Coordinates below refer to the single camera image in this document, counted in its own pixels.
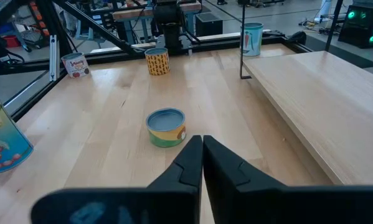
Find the yellow can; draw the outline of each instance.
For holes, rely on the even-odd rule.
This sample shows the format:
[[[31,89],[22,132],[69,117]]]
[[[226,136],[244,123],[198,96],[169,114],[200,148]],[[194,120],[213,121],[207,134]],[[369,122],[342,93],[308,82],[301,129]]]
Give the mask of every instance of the yellow can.
[[[150,75],[169,73],[168,50],[164,47],[149,49],[144,52],[148,61]]]

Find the can label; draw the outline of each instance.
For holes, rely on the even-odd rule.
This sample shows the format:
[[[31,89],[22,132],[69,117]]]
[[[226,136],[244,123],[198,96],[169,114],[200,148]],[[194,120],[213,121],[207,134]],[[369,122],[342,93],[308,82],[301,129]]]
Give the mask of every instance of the can label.
[[[169,73],[168,53],[161,55],[146,55],[150,75],[164,75]]]
[[[20,164],[32,152],[32,145],[0,106],[0,172]]]
[[[261,53],[262,29],[246,27],[243,38],[243,55],[257,56]]]
[[[171,131],[153,131],[149,129],[150,141],[159,147],[171,147],[181,143],[186,137],[186,128],[182,124]]]
[[[90,73],[87,60],[83,55],[74,59],[62,59],[62,61],[71,78],[83,77]]]

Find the wooden tabletop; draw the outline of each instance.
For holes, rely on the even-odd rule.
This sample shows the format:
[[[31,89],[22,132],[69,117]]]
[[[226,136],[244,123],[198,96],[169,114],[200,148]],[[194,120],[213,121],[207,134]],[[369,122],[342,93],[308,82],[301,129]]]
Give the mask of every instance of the wooden tabletop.
[[[293,54],[280,44],[262,52],[279,55],[274,49]],[[195,134],[212,135],[285,184],[331,184],[257,84],[239,79],[238,51],[171,56],[171,73],[161,76],[149,75],[145,60],[131,60],[65,77],[17,123],[35,150],[0,174],[0,223],[29,223],[34,202],[64,187],[145,187]],[[145,119],[165,107],[184,112],[187,138],[159,148]],[[201,223],[214,223],[205,185]]]
[[[181,9],[184,12],[200,10],[201,3],[195,2],[195,3],[181,4]],[[137,18],[139,16],[153,16],[153,10],[152,9],[132,9],[132,10],[118,11],[118,12],[113,13],[114,20],[129,19],[133,17]]]
[[[327,52],[244,62],[334,182],[373,184],[373,74]]]

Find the blue and white can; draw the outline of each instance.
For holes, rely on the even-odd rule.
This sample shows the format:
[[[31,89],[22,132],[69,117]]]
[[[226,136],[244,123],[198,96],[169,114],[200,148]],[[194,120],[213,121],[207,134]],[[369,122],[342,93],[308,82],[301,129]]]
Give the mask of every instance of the blue and white can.
[[[22,163],[32,152],[32,144],[8,116],[0,102],[0,172]]]
[[[259,22],[250,22],[244,24],[243,56],[257,56],[261,53],[263,24]]]

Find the can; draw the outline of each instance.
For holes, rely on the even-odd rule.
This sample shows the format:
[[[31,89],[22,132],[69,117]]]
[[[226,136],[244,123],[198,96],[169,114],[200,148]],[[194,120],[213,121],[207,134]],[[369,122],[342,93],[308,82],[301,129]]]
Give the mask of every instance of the can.
[[[244,24],[243,56],[257,56],[261,53],[263,24],[250,22]]]
[[[156,110],[146,118],[150,141],[159,147],[171,147],[186,137],[184,113],[175,108]]]
[[[68,54],[62,57],[62,62],[71,78],[78,78],[90,73],[88,62],[81,52]]]
[[[8,116],[0,102],[0,172],[22,163],[32,152],[32,144]]]
[[[164,75],[169,73],[168,50],[156,47],[144,52],[148,61],[150,75]]]

